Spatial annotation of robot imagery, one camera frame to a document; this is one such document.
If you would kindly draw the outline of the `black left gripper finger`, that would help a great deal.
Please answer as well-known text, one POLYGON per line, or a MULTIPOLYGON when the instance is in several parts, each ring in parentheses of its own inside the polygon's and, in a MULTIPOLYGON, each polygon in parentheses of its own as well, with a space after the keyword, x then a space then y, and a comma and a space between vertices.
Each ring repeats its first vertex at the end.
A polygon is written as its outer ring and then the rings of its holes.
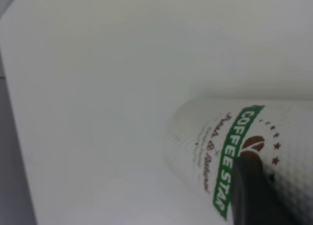
POLYGON ((304 225, 305 194, 296 177, 264 170, 258 156, 235 159, 231 174, 231 210, 235 225, 304 225))

